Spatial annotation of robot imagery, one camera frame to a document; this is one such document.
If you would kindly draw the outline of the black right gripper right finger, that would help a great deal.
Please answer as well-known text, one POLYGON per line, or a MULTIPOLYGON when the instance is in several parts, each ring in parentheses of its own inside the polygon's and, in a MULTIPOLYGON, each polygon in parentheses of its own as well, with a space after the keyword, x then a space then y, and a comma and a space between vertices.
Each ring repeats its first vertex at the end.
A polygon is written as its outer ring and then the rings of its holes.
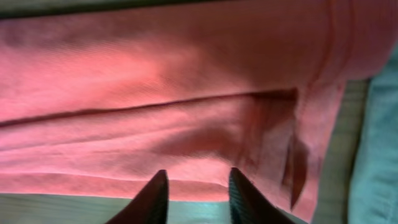
POLYGON ((294 224, 236 167, 229 173, 228 195, 232 224, 294 224))

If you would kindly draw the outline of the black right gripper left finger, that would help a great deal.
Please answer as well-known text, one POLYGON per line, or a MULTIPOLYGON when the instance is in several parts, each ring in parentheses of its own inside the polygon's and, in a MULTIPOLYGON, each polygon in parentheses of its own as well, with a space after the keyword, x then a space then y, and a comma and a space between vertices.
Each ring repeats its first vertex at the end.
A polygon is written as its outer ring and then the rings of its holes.
POLYGON ((159 170, 106 224, 166 224, 168 208, 169 180, 166 170, 159 170))

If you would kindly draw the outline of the red orange soccer t-shirt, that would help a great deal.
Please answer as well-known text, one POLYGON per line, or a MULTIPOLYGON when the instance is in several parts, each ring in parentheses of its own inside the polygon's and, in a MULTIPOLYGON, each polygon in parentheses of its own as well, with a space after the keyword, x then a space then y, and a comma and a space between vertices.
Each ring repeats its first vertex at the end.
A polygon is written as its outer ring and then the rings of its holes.
POLYGON ((1 21, 1 192, 224 201, 243 171, 306 221, 349 80, 396 1, 212 1, 1 21))

